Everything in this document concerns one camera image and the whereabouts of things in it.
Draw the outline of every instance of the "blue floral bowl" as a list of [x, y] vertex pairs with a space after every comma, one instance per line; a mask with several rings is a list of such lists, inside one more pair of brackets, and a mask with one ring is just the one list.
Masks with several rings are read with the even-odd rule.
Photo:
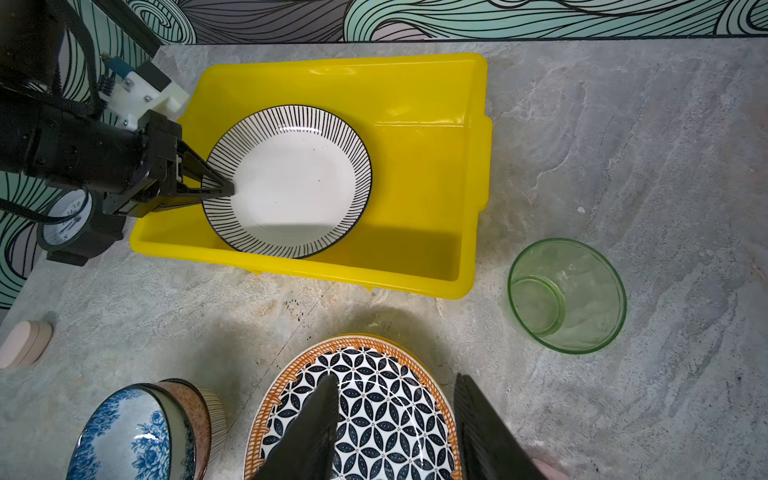
[[88, 420], [67, 480], [192, 480], [194, 436], [170, 397], [145, 386], [112, 394]]

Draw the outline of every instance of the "black and white patterned plate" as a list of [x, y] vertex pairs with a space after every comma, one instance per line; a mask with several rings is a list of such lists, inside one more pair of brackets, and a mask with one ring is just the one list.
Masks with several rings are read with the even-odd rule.
[[[267, 393], [254, 422], [256, 438], [252, 435], [249, 442], [248, 452], [257, 453], [255, 463], [261, 465], [269, 456], [318, 382], [335, 375], [339, 379], [339, 423], [333, 478], [458, 478], [452, 414], [429, 374], [407, 353], [380, 339], [340, 339], [331, 339], [334, 344], [321, 344], [319, 349], [313, 347], [308, 359], [300, 356], [291, 364], [299, 367], [295, 380], [282, 388], [273, 385], [271, 396]], [[246, 474], [248, 471], [247, 455]]]
[[[304, 258], [341, 240], [368, 204], [371, 162], [358, 134], [319, 108], [267, 108], [235, 124], [208, 164], [235, 194], [203, 200], [210, 225], [235, 250]], [[214, 186], [203, 179], [204, 187]]]

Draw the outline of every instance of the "yellow tray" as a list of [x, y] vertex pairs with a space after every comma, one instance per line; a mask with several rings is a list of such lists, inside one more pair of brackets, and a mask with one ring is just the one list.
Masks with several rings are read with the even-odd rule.
[[232, 125], [264, 108], [322, 108], [349, 123], [368, 148], [368, 207], [340, 242], [304, 260], [233, 250], [201, 206], [141, 218], [131, 247], [153, 257], [257, 273], [464, 296], [475, 280], [478, 213], [488, 203], [487, 72], [477, 54], [208, 68], [179, 120], [184, 140], [198, 154], [206, 158]]

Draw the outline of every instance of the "green glass cup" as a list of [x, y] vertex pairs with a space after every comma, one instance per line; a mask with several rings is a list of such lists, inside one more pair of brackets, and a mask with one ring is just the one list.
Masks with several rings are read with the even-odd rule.
[[594, 248], [567, 238], [526, 247], [509, 270], [507, 291], [523, 329], [558, 352], [603, 348], [627, 316], [627, 294], [615, 268]]

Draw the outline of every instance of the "table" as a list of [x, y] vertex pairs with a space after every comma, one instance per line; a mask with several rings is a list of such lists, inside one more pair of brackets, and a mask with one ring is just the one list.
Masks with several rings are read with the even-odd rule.
[[[240, 478], [277, 373], [351, 332], [410, 349], [449, 398], [471, 375], [572, 478], [767, 477], [768, 38], [173, 45], [154, 61], [192, 91], [219, 63], [457, 51], [488, 59], [494, 122], [469, 295], [148, 258], [127, 240], [82, 268], [42, 260], [0, 326], [54, 323], [34, 366], [0, 372], [0, 478], [63, 478], [102, 399], [167, 377], [220, 396], [231, 430], [210, 478]], [[512, 261], [546, 237], [596, 247], [627, 287], [624, 329], [597, 353], [547, 350], [503, 312]]]

